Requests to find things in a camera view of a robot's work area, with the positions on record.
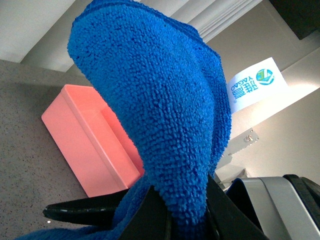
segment white ceiling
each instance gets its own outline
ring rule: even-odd
[[[139,0],[189,23],[205,42],[262,0]],[[91,0],[0,1],[0,59],[61,72],[77,72],[67,53],[70,29]]]

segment speckled surface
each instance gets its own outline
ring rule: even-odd
[[[0,60],[0,239],[80,227],[42,214],[87,197],[41,120],[65,84],[90,86],[81,76]]]

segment white sign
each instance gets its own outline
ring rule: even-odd
[[[231,113],[288,88],[272,57],[235,75],[227,84]]]

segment terry cloth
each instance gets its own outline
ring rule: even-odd
[[[231,129],[220,56],[193,27],[130,0],[89,4],[72,25],[68,52],[134,142],[145,175],[121,201],[112,229],[61,230],[74,234],[67,238],[42,231],[36,239],[116,240],[150,185],[172,212],[175,238],[203,239],[208,173]]]

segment white wall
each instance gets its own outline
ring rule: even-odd
[[[245,68],[273,57],[289,85],[232,116],[231,138],[263,122],[320,87],[320,33],[299,40],[268,0],[208,42],[222,58],[227,82]]]
[[[297,174],[320,184],[320,33],[299,40],[264,0],[208,44],[221,55],[227,81],[273,57],[289,85],[232,115],[232,138],[252,127],[259,141],[231,164],[251,177]]]
[[[253,127],[259,140],[233,155],[251,177],[296,174],[320,185],[320,89]]]

